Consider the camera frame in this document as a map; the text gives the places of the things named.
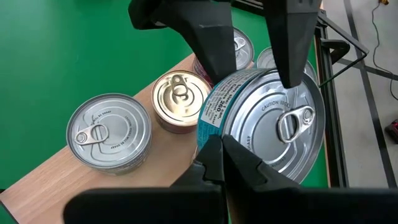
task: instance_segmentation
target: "wooden surface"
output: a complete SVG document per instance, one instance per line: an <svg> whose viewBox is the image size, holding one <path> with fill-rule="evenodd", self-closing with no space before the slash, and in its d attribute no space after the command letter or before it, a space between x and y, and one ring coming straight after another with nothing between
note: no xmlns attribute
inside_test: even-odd
<svg viewBox="0 0 398 224"><path fill-rule="evenodd" d="M191 54L171 70L192 70ZM147 160L120 176L99 173L79 162L65 146L50 159L0 194L0 201L19 223L63 223L65 204L76 194L98 187L168 187L191 164L196 132L172 134L155 120L150 93L154 83L134 98L152 121L152 144Z"/></svg>

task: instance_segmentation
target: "pull tab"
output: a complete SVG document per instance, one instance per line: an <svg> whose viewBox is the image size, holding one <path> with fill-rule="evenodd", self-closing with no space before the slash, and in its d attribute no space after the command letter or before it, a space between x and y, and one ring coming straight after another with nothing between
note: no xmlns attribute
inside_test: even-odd
<svg viewBox="0 0 398 224"><path fill-rule="evenodd" d="M185 91L183 93L178 93L175 87L182 85L184 86ZM188 86L185 83L184 78L181 75L173 75L172 77L172 91L176 96L186 96L188 94Z"/></svg>
<svg viewBox="0 0 398 224"><path fill-rule="evenodd" d="M105 137L103 139L95 139L93 138L92 131L96 127L104 127L105 129ZM102 124L95 124L92 125L88 128L85 128L81 131L79 131L76 136L75 136L75 142L81 146L87 145L87 144L95 144L99 142L105 141L109 137L109 131L108 128Z"/></svg>
<svg viewBox="0 0 398 224"><path fill-rule="evenodd" d="M239 51L242 47L246 45L246 41L242 37L235 37L235 51Z"/></svg>
<svg viewBox="0 0 398 224"><path fill-rule="evenodd" d="M296 130L290 139L285 139L282 134L282 125L286 117L293 116L297 122ZM315 110L311 106L301 106L295 110L283 113L278 119L277 132L279 140L284 143L295 141L305 130L307 130L315 120Z"/></svg>

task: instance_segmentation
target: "can label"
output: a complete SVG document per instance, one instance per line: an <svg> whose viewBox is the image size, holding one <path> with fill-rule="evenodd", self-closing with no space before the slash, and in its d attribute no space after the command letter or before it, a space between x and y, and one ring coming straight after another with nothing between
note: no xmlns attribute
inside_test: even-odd
<svg viewBox="0 0 398 224"><path fill-rule="evenodd" d="M242 89L260 73L259 70L251 69L236 72L214 87L199 114L197 129L199 149L205 145L209 135L222 134L224 121L234 100Z"/></svg>

